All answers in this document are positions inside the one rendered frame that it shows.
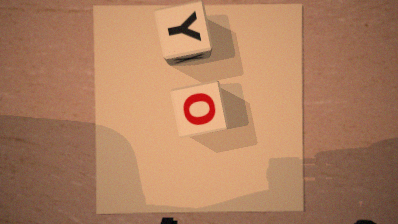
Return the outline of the beige square mat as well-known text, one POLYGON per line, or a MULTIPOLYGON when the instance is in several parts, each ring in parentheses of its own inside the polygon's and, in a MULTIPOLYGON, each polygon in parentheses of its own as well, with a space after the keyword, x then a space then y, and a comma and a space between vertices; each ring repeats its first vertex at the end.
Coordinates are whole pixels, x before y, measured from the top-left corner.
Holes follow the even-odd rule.
POLYGON ((302 4, 204 5, 168 65, 154 11, 93 6, 97 214, 303 211, 302 4), (170 91, 220 82, 228 128, 179 137, 170 91))

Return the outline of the beige block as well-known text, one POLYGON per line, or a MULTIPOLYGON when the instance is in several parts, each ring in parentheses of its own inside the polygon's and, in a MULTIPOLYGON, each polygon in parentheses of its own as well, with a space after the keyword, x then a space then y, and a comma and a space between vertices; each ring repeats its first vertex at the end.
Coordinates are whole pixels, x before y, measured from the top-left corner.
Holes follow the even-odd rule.
POLYGON ((212 41, 201 0, 154 11, 163 58, 177 65, 211 56, 212 41))
POLYGON ((219 81, 174 88, 170 93, 179 137, 186 138, 228 128, 219 81))

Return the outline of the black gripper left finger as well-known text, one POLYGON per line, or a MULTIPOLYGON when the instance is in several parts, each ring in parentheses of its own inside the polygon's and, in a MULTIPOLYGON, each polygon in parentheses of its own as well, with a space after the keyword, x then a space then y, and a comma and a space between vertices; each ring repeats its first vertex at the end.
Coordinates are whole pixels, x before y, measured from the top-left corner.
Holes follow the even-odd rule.
POLYGON ((161 224, 177 224, 177 220, 173 220, 173 217, 163 217, 161 224))

